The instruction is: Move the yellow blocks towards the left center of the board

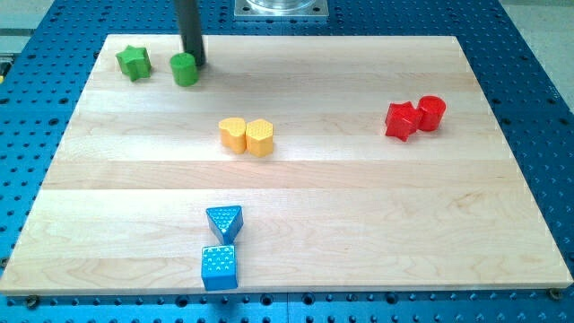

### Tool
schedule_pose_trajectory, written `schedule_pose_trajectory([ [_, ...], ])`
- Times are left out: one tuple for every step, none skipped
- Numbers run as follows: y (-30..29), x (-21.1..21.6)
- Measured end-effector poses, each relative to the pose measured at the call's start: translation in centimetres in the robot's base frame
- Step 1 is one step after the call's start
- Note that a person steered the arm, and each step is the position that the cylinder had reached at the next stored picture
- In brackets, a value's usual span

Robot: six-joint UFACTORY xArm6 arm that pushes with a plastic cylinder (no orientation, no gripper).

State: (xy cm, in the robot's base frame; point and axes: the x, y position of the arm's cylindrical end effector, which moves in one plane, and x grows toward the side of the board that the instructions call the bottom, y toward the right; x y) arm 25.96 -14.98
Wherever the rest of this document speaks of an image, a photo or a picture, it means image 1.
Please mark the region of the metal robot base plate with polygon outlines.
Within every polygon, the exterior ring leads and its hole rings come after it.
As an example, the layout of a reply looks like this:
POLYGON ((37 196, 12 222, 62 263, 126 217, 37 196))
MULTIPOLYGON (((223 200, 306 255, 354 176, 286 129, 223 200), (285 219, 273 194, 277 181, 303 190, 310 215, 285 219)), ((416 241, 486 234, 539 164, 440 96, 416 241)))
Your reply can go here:
POLYGON ((236 0, 234 16, 239 18, 327 17, 327 0, 236 0))

